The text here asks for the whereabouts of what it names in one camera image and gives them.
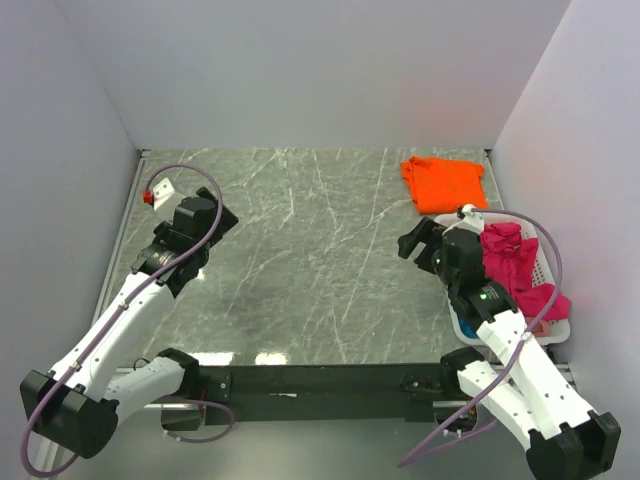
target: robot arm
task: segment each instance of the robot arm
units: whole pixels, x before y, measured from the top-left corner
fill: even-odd
[[[20,385],[25,411],[30,417],[69,366],[76,364],[78,352],[98,338],[118,307],[124,308],[83,366],[76,368],[56,392],[33,429],[83,458],[100,452],[116,427],[145,405],[166,395],[197,398],[200,393],[198,361],[174,349],[160,352],[150,364],[124,377],[112,378],[142,334],[171,312],[175,298],[206,265],[211,246],[238,223],[238,218],[223,207],[214,235],[184,262],[159,276],[131,304],[126,304],[124,299],[146,279],[204,238],[218,208],[217,200],[206,188],[199,189],[194,197],[185,197],[167,179],[155,187],[149,203],[165,221],[155,228],[153,242],[140,252],[111,305],[46,375],[31,371]]]
[[[408,258],[418,243],[425,247],[415,263],[438,275],[456,313],[508,367],[511,383],[496,373],[473,348],[442,358],[451,388],[476,397],[518,439],[536,478],[583,480],[611,468],[620,427],[610,413],[599,415],[565,381],[527,328],[513,298],[485,277],[478,234],[484,229],[480,213],[467,205],[460,221],[446,228],[428,218],[398,239],[399,255]],[[519,354],[516,348],[524,340]]]

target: marble surface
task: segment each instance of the marble surface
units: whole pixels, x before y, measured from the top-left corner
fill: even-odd
[[[397,256],[397,237],[420,219],[400,176],[411,155],[482,163],[487,200],[501,206],[479,149],[145,152],[137,191],[162,165],[199,165],[240,223],[123,366],[166,347],[205,364],[246,365],[437,362],[462,346],[438,279]],[[191,171],[168,174],[184,193],[204,184]],[[136,196],[109,300],[157,223]]]

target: white laundry basket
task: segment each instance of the white laundry basket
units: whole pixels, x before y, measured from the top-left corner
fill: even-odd
[[[522,238],[538,238],[538,234],[536,229],[526,220],[522,220],[517,217],[512,217],[510,215],[503,215],[500,213],[484,213],[484,223],[485,225],[489,225],[491,223],[505,223],[505,222],[515,222],[518,223],[522,227]],[[440,215],[435,218],[435,221],[444,225],[445,227],[450,227],[454,223],[458,222],[459,219],[455,213]],[[541,285],[543,283],[551,283],[555,285],[555,281],[553,276],[551,275],[551,270],[549,269],[549,263],[547,262],[547,258],[542,251],[542,248],[538,246],[538,253],[536,254],[536,263],[533,268],[533,273],[531,274],[533,277],[533,285]],[[479,338],[470,338],[467,337],[460,328],[460,321],[458,320],[458,315],[453,310],[451,306],[451,302],[449,302],[449,311],[451,312],[451,321],[453,322],[453,330],[456,332],[456,336],[462,340],[467,345],[484,345],[482,340]],[[571,333],[571,329],[569,327],[569,321],[567,319],[564,320],[551,320],[549,326],[551,327],[551,332],[546,337],[535,337],[538,340],[540,345],[549,345],[552,343],[561,343],[564,342],[567,338],[569,338],[569,334]]]

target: small red object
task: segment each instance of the small red object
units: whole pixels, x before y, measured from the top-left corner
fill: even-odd
[[[153,205],[153,192],[150,190],[142,191],[142,201],[144,203],[148,203],[149,205]]]

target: white backdrop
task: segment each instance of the white backdrop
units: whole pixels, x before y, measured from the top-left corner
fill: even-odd
[[[14,480],[18,387],[86,333],[137,159],[50,0],[0,2],[0,146],[0,477]]]
[[[640,478],[638,18],[640,2],[574,0],[493,151],[505,203],[564,254],[562,353],[583,395],[622,424],[606,478],[625,480]]]
[[[493,147],[569,0],[56,0],[137,147]]]

